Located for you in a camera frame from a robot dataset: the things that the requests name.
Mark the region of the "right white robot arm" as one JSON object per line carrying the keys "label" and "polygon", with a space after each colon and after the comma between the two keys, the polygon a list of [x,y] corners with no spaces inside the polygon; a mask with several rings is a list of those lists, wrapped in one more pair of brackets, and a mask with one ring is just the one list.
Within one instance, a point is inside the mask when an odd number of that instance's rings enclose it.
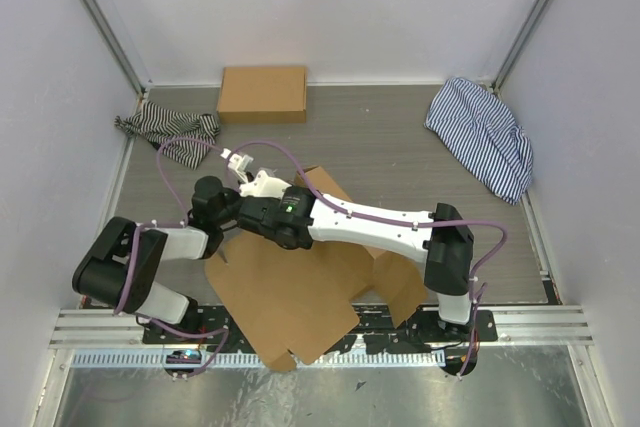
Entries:
{"label": "right white robot arm", "polygon": [[356,204],[305,187],[240,188],[236,222],[288,250],[314,242],[344,242],[399,254],[425,267],[424,284],[436,293],[442,334],[462,341],[476,325],[470,296],[474,236],[459,212],[393,211]]}

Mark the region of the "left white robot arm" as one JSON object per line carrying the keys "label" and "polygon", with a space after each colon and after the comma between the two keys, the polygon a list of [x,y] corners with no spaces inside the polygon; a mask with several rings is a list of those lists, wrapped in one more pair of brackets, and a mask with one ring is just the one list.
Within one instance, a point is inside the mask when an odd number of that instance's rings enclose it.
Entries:
{"label": "left white robot arm", "polygon": [[144,318],[176,342],[202,338],[203,321],[193,298],[156,281],[161,263],[203,260],[220,248],[224,226],[235,221],[240,194],[219,178],[199,179],[187,219],[178,224],[107,222],[72,277],[72,289],[91,300]]}

